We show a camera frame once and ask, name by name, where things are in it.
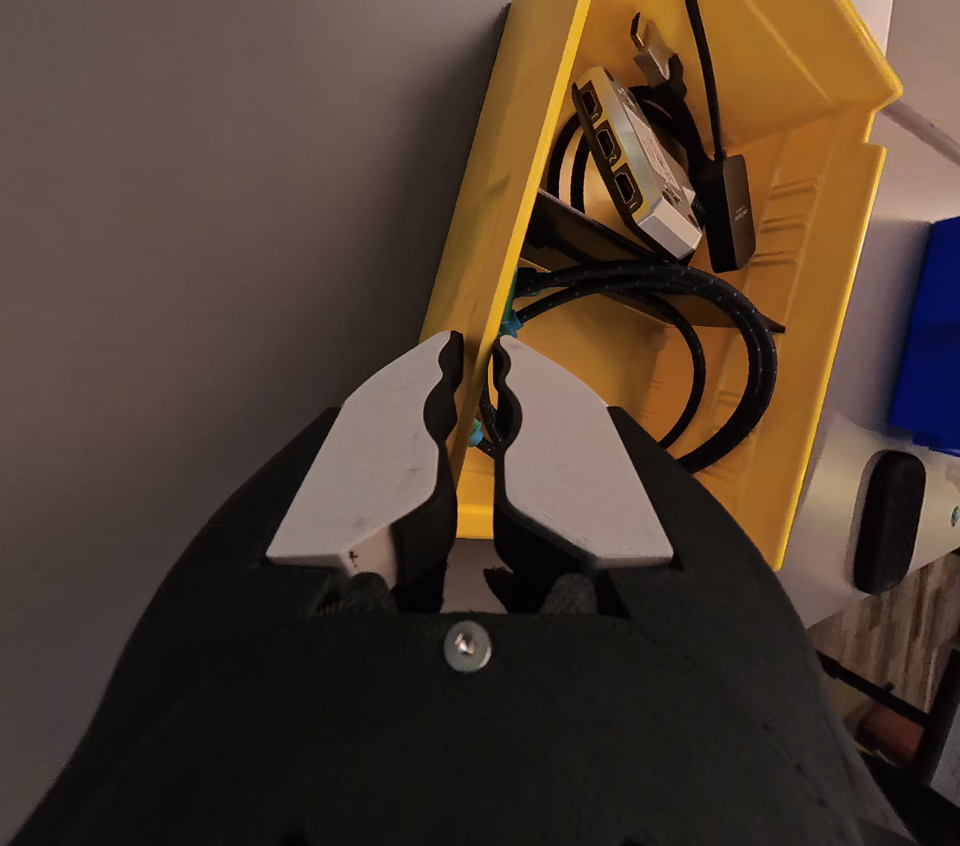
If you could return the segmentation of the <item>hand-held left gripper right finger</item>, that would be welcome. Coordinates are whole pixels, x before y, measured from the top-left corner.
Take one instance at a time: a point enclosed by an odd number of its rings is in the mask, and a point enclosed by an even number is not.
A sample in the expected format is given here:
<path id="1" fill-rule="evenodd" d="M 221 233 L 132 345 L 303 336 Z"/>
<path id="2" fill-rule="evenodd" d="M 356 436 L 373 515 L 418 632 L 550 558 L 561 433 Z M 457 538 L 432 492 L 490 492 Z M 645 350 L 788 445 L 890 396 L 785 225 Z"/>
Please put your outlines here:
<path id="1" fill-rule="evenodd" d="M 661 566 L 674 548 L 606 401 L 519 339 L 493 351 L 494 529 L 513 527 L 593 572 Z"/>

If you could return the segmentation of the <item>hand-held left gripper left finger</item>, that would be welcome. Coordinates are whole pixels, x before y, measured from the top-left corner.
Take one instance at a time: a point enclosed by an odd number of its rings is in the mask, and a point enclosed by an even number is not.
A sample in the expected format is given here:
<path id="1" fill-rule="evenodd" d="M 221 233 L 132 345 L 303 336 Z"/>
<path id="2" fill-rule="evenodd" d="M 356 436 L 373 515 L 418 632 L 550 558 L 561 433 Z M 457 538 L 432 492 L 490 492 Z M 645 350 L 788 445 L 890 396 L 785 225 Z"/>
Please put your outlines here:
<path id="1" fill-rule="evenodd" d="M 446 562 L 457 528 L 447 440 L 464 337 L 436 333 L 343 403 L 267 549 L 271 563 L 416 583 Z"/>

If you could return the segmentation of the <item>braided hdmi cable green plugs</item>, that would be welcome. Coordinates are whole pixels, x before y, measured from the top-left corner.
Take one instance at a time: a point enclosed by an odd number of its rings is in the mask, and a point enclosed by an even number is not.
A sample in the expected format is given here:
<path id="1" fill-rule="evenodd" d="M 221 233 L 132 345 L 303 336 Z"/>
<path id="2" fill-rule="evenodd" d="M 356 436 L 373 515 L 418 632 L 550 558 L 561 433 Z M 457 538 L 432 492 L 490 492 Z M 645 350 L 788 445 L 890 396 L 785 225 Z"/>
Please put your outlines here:
<path id="1" fill-rule="evenodd" d="M 700 295 L 725 312 L 747 353 L 748 374 L 738 405 L 714 434 L 678 457 L 682 468 L 696 474 L 732 453 L 759 425 L 771 402 L 778 375 L 774 333 L 762 324 L 755 305 L 725 279 L 676 262 L 605 262 L 555 272 L 517 268 L 498 337 L 516 337 L 528 321 L 594 294 L 646 300 L 647 295 L 661 292 Z"/>
<path id="2" fill-rule="evenodd" d="M 677 329 L 680 337 L 684 340 L 688 348 L 692 366 L 692 380 L 690 393 L 685 407 L 680 413 L 678 420 L 668 430 L 668 432 L 658 441 L 664 449 L 668 449 L 683 435 L 689 428 L 691 422 L 702 403 L 706 389 L 707 363 L 703 344 L 699 334 L 694 326 L 690 324 L 687 318 L 676 309 L 670 302 L 657 295 L 647 295 L 648 303 L 657 311 L 663 321 Z"/>

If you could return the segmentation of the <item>black hdmi adapter with cable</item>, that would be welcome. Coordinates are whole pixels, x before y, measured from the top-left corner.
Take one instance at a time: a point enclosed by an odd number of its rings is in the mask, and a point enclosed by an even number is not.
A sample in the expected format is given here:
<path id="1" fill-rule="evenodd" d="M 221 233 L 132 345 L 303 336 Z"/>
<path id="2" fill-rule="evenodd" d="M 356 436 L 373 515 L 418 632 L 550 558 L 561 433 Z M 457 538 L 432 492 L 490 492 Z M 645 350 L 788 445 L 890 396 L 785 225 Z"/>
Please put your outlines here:
<path id="1" fill-rule="evenodd" d="M 711 268 L 716 273 L 735 272 L 750 261 L 757 243 L 747 165 L 744 156 L 726 151 L 714 62 L 699 0 L 682 2 L 702 73 L 711 151 L 687 105 L 678 62 L 668 75 L 669 111 L 701 206 Z"/>

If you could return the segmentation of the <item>yellow plastic bin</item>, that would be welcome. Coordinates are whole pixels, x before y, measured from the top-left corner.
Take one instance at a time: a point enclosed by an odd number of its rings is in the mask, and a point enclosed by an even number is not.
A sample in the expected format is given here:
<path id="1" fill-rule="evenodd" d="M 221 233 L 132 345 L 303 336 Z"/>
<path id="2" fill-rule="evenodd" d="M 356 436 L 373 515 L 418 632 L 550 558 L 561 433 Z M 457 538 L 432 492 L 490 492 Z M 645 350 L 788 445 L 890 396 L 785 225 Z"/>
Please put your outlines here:
<path id="1" fill-rule="evenodd" d="M 902 86 L 850 0 L 698 0 L 726 149 L 744 156 L 756 222 L 750 264 L 726 279 L 785 332 L 774 395 L 754 432 L 698 474 L 778 569 L 802 493 L 885 150 L 875 114 Z M 465 341 L 450 456 L 458 536 L 493 537 L 494 464 L 468 457 L 490 348 L 570 85 L 594 65 L 638 74 L 632 16 L 682 58 L 709 132 L 683 0 L 511 0 L 421 337 Z"/>

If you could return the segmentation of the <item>blue plastic bin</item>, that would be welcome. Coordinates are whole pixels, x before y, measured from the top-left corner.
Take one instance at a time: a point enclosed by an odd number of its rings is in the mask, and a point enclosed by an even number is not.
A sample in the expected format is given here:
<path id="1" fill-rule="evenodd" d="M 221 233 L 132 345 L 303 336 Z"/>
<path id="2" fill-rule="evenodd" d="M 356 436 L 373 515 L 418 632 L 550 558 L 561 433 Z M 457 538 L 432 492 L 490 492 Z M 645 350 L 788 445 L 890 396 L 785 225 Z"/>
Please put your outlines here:
<path id="1" fill-rule="evenodd" d="M 959 218 L 930 227 L 887 421 L 959 456 Z"/>

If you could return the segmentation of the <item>black bin divider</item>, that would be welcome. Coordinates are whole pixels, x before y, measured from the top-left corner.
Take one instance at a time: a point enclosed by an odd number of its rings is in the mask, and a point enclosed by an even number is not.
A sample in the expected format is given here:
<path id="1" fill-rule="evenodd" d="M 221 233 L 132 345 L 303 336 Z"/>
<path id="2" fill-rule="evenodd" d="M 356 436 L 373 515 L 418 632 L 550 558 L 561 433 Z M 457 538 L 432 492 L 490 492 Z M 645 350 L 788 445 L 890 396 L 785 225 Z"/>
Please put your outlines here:
<path id="1" fill-rule="evenodd" d="M 667 262 L 661 262 L 639 242 L 604 226 L 543 189 L 536 193 L 520 256 L 526 264 L 547 272 L 579 265 L 629 262 L 663 265 Z M 663 292 L 655 295 L 670 304 L 691 327 L 735 327 L 724 311 L 700 295 L 674 296 Z M 655 308 L 649 300 L 608 294 L 591 298 L 600 299 L 604 310 L 612 309 L 614 303 L 618 303 L 624 309 L 631 309 L 654 322 L 673 325 L 668 315 Z M 754 306 L 760 313 L 760 322 L 768 327 L 772 334 L 778 336 L 786 333 L 783 323 L 763 314 L 772 312 L 772 306 L 769 309 L 763 304 L 754 303 Z"/>

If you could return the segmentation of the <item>black metal frame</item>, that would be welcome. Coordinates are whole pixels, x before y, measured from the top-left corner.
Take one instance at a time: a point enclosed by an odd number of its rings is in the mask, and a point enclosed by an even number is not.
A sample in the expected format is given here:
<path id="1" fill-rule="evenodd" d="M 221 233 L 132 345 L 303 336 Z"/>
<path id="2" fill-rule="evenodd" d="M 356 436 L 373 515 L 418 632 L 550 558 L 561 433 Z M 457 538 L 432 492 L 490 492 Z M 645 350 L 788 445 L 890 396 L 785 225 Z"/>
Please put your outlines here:
<path id="1" fill-rule="evenodd" d="M 818 652 L 822 670 L 869 700 L 853 728 L 864 749 L 906 769 L 915 782 L 959 806 L 959 647 L 949 644 L 931 707 L 925 711 Z"/>

